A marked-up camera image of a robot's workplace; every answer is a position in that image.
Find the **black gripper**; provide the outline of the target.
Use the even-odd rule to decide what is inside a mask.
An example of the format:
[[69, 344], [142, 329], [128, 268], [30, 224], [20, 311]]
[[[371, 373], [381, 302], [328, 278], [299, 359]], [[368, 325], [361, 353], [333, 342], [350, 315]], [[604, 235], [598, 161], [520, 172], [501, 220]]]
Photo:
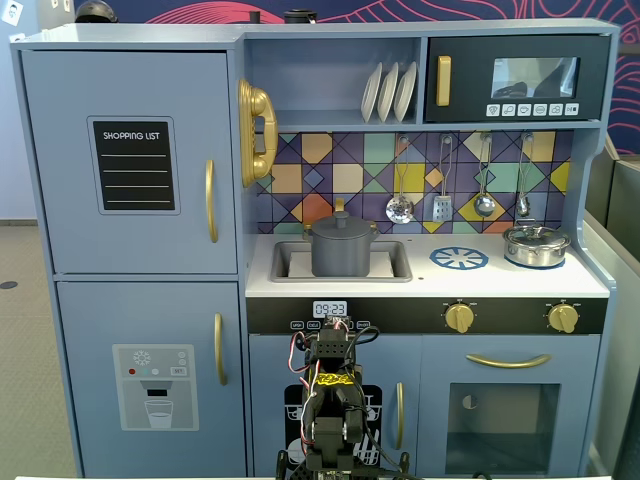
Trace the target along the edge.
[[322, 328], [305, 336], [305, 365], [319, 364], [321, 373], [354, 373], [357, 369], [355, 333], [344, 329]]

